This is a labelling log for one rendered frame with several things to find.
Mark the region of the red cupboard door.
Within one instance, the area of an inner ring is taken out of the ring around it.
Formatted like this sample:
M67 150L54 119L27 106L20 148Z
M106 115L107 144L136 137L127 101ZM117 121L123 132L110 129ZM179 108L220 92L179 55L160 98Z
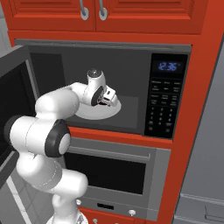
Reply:
M108 11L99 17L94 0L98 32L198 34L202 30L208 0L103 0Z
M0 0L10 30L93 32L94 1L83 0L89 11L81 18L79 0Z

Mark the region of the grey fridge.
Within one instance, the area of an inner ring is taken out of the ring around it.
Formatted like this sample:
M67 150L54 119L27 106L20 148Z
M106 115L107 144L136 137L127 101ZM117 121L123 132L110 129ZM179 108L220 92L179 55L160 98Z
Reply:
M224 35L172 224L224 224Z

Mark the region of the black microwave door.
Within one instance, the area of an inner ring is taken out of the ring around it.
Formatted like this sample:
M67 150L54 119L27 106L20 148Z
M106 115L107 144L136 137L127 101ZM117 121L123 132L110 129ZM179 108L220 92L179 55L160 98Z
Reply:
M35 87L28 48L22 45L0 53L0 189L13 171L18 153L4 138L12 116L34 115Z

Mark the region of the grey built-in oven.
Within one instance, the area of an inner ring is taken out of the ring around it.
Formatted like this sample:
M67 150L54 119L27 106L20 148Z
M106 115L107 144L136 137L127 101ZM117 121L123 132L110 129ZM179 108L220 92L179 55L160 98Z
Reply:
M88 187L80 198L85 208L156 221L171 151L125 143L73 138L70 146L147 157L137 162L67 152L61 164L87 176Z

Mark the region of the white microwave turntable plate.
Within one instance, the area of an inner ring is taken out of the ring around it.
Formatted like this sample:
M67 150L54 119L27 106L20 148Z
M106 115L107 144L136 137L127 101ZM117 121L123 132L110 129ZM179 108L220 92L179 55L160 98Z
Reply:
M80 106L76 115L87 120L102 120L115 116L122 108L122 104L116 96L110 100L103 97L101 102L95 106L86 104L84 100L80 101Z

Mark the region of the black and grey microwave oven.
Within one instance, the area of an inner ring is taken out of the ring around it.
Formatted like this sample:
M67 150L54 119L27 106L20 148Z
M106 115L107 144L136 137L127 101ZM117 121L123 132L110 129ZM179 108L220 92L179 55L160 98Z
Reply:
M74 115L72 127L171 139L192 48L189 45L18 39L27 46L41 95L104 72L121 109L103 120Z

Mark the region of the red drawer front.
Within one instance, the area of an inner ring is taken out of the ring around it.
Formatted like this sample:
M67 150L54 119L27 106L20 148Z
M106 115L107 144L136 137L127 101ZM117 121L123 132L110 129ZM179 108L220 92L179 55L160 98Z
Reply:
M87 217L88 224L94 224L93 219L97 219L97 224L156 224L155 221L132 218L128 216L105 213L97 210L80 207L80 211Z

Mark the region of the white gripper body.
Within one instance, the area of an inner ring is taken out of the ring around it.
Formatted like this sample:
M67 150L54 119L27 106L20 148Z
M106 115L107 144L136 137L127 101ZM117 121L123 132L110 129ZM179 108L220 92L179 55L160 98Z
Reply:
M109 106L115 107L118 102L116 91L108 87L106 92L103 94L102 101Z

